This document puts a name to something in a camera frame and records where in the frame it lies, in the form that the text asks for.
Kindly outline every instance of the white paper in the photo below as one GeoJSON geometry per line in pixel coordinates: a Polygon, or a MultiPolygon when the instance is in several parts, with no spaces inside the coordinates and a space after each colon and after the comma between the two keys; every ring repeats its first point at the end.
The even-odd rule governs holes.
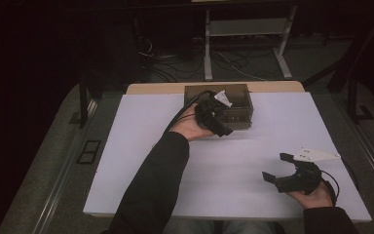
{"type": "MultiPolygon", "coordinates": [[[[337,150],[309,93],[250,96],[254,107],[250,129],[190,143],[174,216],[269,220],[302,216],[297,202],[264,181],[262,172],[278,177],[294,174],[294,165],[281,161],[280,153],[295,154],[302,146],[335,154],[337,150]]],[[[123,96],[84,213],[116,212],[144,158],[182,105],[183,95],[123,96]]],[[[343,163],[317,165],[338,180],[342,188],[338,206],[354,221],[370,220],[343,163]]]]}

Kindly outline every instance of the hand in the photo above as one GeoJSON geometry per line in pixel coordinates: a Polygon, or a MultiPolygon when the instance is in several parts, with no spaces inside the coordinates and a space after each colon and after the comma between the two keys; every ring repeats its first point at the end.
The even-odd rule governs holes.
{"type": "Polygon", "coordinates": [[[288,192],[287,195],[299,202],[304,209],[333,207],[329,190],[323,182],[309,195],[305,195],[303,191],[288,192]]]}
{"type": "Polygon", "coordinates": [[[186,111],[179,118],[179,121],[177,121],[171,128],[171,132],[180,133],[183,136],[185,136],[189,141],[202,137],[210,137],[214,135],[212,131],[204,130],[200,128],[197,124],[195,117],[196,111],[194,110],[196,105],[197,104],[194,103],[192,106],[186,109],[186,111]]]}

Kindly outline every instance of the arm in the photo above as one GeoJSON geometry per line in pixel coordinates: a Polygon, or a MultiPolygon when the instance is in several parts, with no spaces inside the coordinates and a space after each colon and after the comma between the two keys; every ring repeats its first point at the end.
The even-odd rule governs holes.
{"type": "Polygon", "coordinates": [[[323,182],[309,195],[305,195],[303,192],[289,192],[287,194],[305,209],[303,215],[306,234],[358,233],[345,211],[333,207],[329,191],[323,182]]]}
{"type": "MultiPolygon", "coordinates": [[[[183,116],[194,114],[194,107],[183,116]]],[[[178,121],[147,155],[103,233],[162,233],[174,209],[189,158],[188,140],[211,136],[194,116],[178,121]]]]}

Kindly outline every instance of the black sleeve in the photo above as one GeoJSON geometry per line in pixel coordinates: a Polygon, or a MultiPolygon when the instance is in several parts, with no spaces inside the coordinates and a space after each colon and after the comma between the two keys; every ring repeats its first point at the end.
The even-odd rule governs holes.
{"type": "Polygon", "coordinates": [[[346,212],[337,207],[304,211],[306,234],[358,234],[346,212]]]}
{"type": "Polygon", "coordinates": [[[118,207],[109,233],[162,233],[171,217],[189,158],[189,143],[165,133],[145,158],[118,207]]]}

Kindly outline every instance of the black controller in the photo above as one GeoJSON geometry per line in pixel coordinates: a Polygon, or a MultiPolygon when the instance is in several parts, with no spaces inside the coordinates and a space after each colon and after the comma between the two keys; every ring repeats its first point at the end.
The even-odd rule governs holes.
{"type": "Polygon", "coordinates": [[[333,205],[336,205],[335,191],[332,185],[321,177],[321,170],[315,163],[296,161],[293,159],[293,155],[286,153],[281,153],[280,159],[294,164],[296,173],[277,178],[274,175],[263,172],[264,180],[274,184],[279,193],[304,191],[305,194],[311,194],[323,181],[329,190],[333,205]]]}
{"type": "Polygon", "coordinates": [[[233,130],[217,121],[217,116],[222,116],[225,108],[226,106],[216,100],[214,96],[210,96],[209,99],[201,100],[195,107],[198,125],[202,129],[212,131],[219,137],[229,135],[233,130]]]}

